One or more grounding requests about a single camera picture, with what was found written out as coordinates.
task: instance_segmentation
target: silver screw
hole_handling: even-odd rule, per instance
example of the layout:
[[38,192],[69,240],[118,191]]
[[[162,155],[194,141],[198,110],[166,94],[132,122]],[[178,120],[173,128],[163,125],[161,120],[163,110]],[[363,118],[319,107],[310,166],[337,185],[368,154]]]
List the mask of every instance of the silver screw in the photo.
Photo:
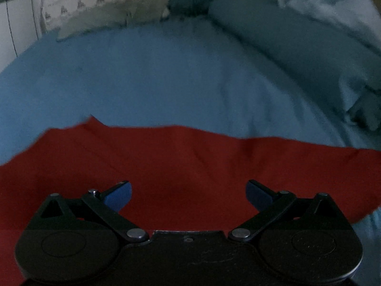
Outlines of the silver screw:
[[91,188],[91,189],[89,189],[89,194],[92,194],[93,196],[98,196],[98,194],[99,194],[99,191],[98,191],[98,189],[94,189],[94,188]]
[[250,230],[245,228],[237,228],[232,231],[232,236],[237,239],[246,239],[250,236]]
[[127,236],[135,240],[141,240],[145,238],[146,232],[140,228],[134,228],[127,231]]

